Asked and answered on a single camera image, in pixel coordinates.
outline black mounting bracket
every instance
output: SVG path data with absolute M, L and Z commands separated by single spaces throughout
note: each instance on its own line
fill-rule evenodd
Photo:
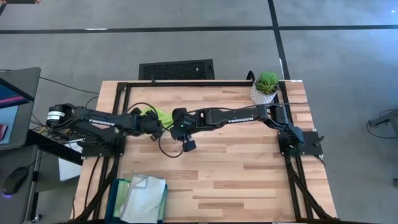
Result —
M 286 133 L 278 132 L 278 142 L 280 145 L 280 153 L 282 155 L 287 156 L 297 156 L 297 155 L 313 155 L 317 156 L 320 159 L 323 157 L 322 147 L 320 145 L 320 141 L 323 137 L 319 138 L 318 133 L 316 131 L 304 131 L 304 141 L 305 146 L 300 149 L 293 149 L 289 145 L 289 139 Z
M 118 83 L 118 85 L 116 87 L 116 92 L 120 92 L 120 91 L 124 90 L 128 85 L 129 85 L 129 83 Z
M 256 81 L 256 77 L 254 76 L 254 73 L 252 71 L 249 71 L 246 80 L 251 80 L 252 83 Z
M 96 137 L 87 136 L 85 142 L 95 142 L 98 139 Z M 106 144 L 106 143 L 98 143 L 98 144 L 87 144 L 85 145 L 84 142 L 78 142 L 78 145 L 83 148 L 81 152 L 81 156 L 83 157 L 116 157 L 122 156 L 124 154 L 124 146 L 126 145 L 126 137 L 120 136 L 116 139 L 115 145 Z

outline potted plant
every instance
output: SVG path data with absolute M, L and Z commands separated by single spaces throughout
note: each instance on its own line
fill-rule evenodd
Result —
M 250 98 L 253 103 L 260 105 L 270 103 L 279 89 L 279 79 L 275 72 L 263 72 L 253 83 Z

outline green cloth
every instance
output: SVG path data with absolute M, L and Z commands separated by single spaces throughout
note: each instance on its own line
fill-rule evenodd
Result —
M 166 210 L 166 199 L 167 199 L 167 185 L 166 185 L 166 189 L 164 189 L 162 204 L 160 204 L 159 215 L 157 216 L 158 220 L 164 219 L 164 213 Z
M 146 108 L 142 110 L 141 115 L 144 115 L 147 111 L 152 110 L 152 108 Z M 160 109 L 155 108 L 157 115 L 159 117 L 159 120 L 162 122 L 164 127 L 168 127 L 169 125 L 173 124 L 173 116 L 171 114 L 164 113 Z
M 121 207 L 126 202 L 126 198 L 129 195 L 131 180 L 119 180 L 118 194 L 116 195 L 116 203 L 114 205 L 113 217 L 120 218 L 122 215 Z

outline teal box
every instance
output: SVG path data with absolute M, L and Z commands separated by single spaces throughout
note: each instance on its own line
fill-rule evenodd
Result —
M 118 196 L 118 188 L 119 188 L 119 181 L 124 181 L 123 179 L 115 179 L 112 183 L 112 190 L 109 193 L 108 197 L 108 204 L 106 205 L 105 211 L 105 223 L 107 224 L 118 224 L 118 223 L 127 223 L 125 221 L 120 220 L 120 218 L 113 217 L 114 207 L 116 204 L 116 197 Z M 162 206 L 163 208 L 160 209 L 159 217 L 157 224 L 163 224 L 165 209 L 166 209 L 166 199 L 167 199 L 167 184 L 164 190 Z

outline black floor stripe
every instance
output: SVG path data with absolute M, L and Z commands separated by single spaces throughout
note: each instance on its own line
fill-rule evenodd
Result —
M 4 9 L 6 8 L 7 4 L 1 4 L 0 6 L 0 16 L 2 14 L 2 12 L 4 11 Z
M 274 1 L 268 0 L 268 5 L 269 5 L 269 11 L 271 13 L 272 26 L 274 28 L 275 41 L 276 41 L 276 46 L 278 49 L 278 55 L 280 58 L 280 63 L 282 65 L 282 73 L 283 73 L 284 79 L 290 80 L 289 69 L 287 68 L 285 50 L 284 50 L 284 45 L 282 43 L 282 37 L 280 36 L 278 19 L 276 16 Z
M 147 27 L 109 29 L 42 29 L 0 30 L 0 34 L 104 34 L 135 32 L 195 32 L 195 31 L 259 31 L 273 30 L 271 26 L 218 26 L 218 27 Z
M 357 25 L 357 26 L 280 26 L 279 30 L 374 30 L 398 29 L 398 25 Z
M 0 7 L 0 15 L 5 5 Z M 0 34 L 108 34 L 140 32 L 197 32 L 197 31 L 261 31 L 261 30 L 379 30 L 398 29 L 398 25 L 363 25 L 363 26 L 220 26 L 220 27 L 143 27 L 109 29 L 29 29 L 0 30 Z

